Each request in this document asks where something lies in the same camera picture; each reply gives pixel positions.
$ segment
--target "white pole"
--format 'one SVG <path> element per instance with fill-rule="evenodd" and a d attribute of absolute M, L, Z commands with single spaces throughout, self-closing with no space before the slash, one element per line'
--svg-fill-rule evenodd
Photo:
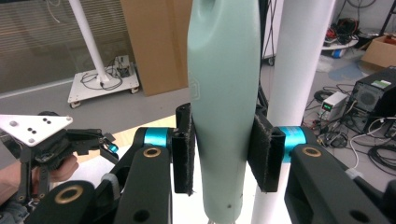
<path fill-rule="evenodd" d="M 75 14 L 79 29 L 81 30 L 82 36 L 84 37 L 85 40 L 85 44 L 88 47 L 88 51 L 91 54 L 93 64 L 95 65 L 96 68 L 96 72 L 98 73 L 98 78 L 96 80 L 99 82 L 108 82 L 108 77 L 106 75 L 105 67 L 100 57 L 98 48 L 96 47 L 95 40 L 93 39 L 91 28 L 87 22 L 87 18 L 85 17 L 85 13 L 84 10 L 82 9 L 82 5 L 79 2 L 79 0 L 69 0 L 69 3 L 73 9 L 73 13 Z"/>
<path fill-rule="evenodd" d="M 300 126 L 335 0 L 285 0 L 268 120 Z M 251 223 L 290 223 L 284 203 L 289 163 L 283 163 L 277 193 L 256 190 Z"/>

